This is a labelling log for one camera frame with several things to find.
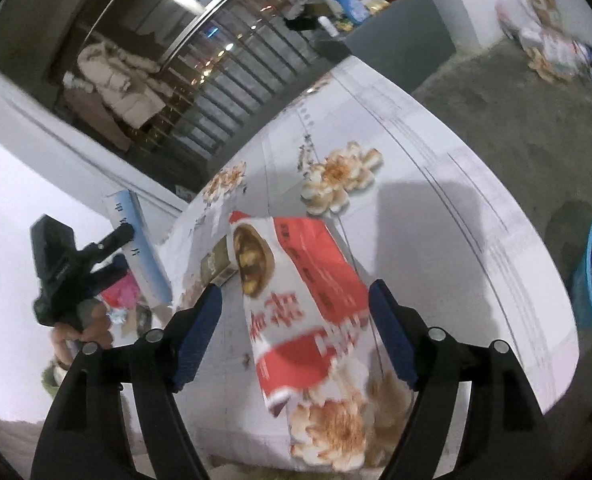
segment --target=coat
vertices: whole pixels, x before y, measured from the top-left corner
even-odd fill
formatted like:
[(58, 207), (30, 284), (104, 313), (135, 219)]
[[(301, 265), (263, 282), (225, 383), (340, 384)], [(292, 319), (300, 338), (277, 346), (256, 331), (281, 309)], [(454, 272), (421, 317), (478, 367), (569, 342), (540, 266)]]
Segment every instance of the coat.
[(165, 107), (154, 90), (167, 97), (173, 95), (167, 84), (150, 77), (160, 70), (155, 62), (122, 48), (94, 43), (78, 54), (77, 61), (82, 75), (96, 86), (105, 104), (136, 129)]

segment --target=red and white package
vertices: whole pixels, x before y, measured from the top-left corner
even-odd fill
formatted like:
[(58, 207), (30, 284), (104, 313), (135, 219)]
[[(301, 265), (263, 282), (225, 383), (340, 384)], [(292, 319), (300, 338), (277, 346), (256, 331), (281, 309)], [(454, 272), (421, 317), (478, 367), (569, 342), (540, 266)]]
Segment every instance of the red and white package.
[(354, 348), (368, 290), (321, 220), (234, 213), (231, 222), (256, 373), (277, 415)]

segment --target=pink object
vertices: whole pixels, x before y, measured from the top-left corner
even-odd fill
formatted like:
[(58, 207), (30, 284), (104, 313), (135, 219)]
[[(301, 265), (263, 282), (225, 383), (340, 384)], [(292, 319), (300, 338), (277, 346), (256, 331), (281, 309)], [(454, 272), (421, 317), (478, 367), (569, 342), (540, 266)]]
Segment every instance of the pink object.
[(112, 308), (134, 309), (140, 299), (140, 287), (129, 270), (127, 276), (106, 288), (101, 297)]

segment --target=gray concrete floor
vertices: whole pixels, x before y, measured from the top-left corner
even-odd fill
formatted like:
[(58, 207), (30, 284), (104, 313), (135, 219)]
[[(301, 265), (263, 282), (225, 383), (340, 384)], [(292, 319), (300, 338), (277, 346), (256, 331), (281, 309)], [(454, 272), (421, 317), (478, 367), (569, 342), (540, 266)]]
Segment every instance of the gray concrete floor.
[[(547, 83), (509, 40), (454, 59), (415, 93), (518, 200), (564, 280), (592, 222), (592, 82)], [(557, 462), (572, 471), (592, 452), (592, 333), (572, 387), (548, 413)]]

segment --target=floral tablecloth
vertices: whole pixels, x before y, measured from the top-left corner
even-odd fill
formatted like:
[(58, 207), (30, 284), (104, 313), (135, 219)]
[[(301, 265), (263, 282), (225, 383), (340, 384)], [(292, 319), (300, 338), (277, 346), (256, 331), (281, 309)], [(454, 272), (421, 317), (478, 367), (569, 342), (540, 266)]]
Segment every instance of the floral tablecloth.
[[(209, 207), (199, 196), (176, 221), (160, 247), (176, 306), (199, 292), (201, 259), (228, 232), (232, 211), (306, 216), (303, 171), (348, 142), (375, 148), (384, 159), (374, 169), (374, 183), (351, 192), (338, 215), (327, 211), (324, 217), (361, 279), (384, 279), (400, 304), (461, 342), (506, 340), (548, 410), (572, 380), (578, 338), (569, 298), (543, 242), (456, 134), (355, 57), (236, 154), (228, 166), (246, 164), (237, 189)], [(263, 403), (240, 280), (225, 284), (223, 295), (223, 314), (196, 380), (176, 396), (190, 435), (208, 454), (305, 468), (290, 453), (295, 410), (273, 418)], [(361, 341), (375, 348), (378, 335)], [(356, 351), (359, 360), (369, 354)], [(368, 368), (367, 357), (362, 360)], [(455, 463), (468, 393), (462, 385), (440, 472)]]

